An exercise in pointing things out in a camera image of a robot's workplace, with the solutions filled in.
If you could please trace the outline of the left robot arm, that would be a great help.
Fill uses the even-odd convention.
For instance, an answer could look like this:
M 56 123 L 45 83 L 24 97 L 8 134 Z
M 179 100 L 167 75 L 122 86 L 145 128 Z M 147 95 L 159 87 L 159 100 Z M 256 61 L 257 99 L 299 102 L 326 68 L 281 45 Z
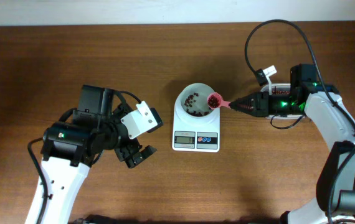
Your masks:
M 67 223 L 91 167 L 106 150 L 132 169 L 156 152 L 138 136 L 163 125 L 155 108 L 139 100 L 133 110 L 125 91 L 83 85 L 67 110 L 41 138 L 27 145 L 39 180 L 26 223 Z

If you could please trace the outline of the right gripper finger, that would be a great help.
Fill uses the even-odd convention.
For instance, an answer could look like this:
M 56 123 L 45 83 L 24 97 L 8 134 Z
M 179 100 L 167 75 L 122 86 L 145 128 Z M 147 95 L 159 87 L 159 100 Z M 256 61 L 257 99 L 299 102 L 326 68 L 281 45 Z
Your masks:
M 234 111 L 240 112 L 240 113 L 244 113 L 253 117 L 257 117 L 257 110 L 253 107 L 253 106 L 230 106 L 230 108 Z
M 229 103 L 231 108 L 254 108 L 258 99 L 258 92 L 237 98 Z

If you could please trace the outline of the pink measuring scoop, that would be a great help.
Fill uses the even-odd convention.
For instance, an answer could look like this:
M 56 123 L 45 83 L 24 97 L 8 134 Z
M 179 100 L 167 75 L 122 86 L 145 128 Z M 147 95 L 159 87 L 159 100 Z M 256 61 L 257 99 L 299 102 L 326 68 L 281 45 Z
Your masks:
M 208 97 L 207 97 L 207 104 L 208 107 L 212 110 L 220 108 L 220 107 L 226 107 L 226 108 L 230 108 L 230 102 L 229 101 L 225 101 L 223 99 L 223 97 L 214 92 L 211 93 Z

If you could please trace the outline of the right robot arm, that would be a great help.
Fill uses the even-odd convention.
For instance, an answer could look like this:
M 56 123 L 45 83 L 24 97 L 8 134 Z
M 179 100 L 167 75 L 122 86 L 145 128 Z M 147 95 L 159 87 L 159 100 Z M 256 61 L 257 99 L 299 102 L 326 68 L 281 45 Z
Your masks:
M 306 116 L 314 122 L 329 149 L 316 184 L 316 197 L 287 211 L 280 223 L 355 222 L 355 121 L 339 91 L 317 80 L 314 65 L 290 70 L 289 93 L 259 91 L 230 103 L 233 110 L 254 117 Z

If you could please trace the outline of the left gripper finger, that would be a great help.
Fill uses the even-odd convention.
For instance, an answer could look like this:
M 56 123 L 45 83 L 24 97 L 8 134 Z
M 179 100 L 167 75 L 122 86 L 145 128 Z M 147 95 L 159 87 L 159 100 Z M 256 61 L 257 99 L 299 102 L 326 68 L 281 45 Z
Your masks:
M 140 151 L 142 145 L 140 144 L 127 144 L 114 149 L 114 152 L 120 162 L 126 161 L 129 157 L 133 156 Z
M 153 155 L 157 149 L 153 146 L 146 146 L 142 151 L 133 154 L 125 160 L 125 163 L 129 169 L 135 168 L 137 165 L 145 161 L 151 155 Z

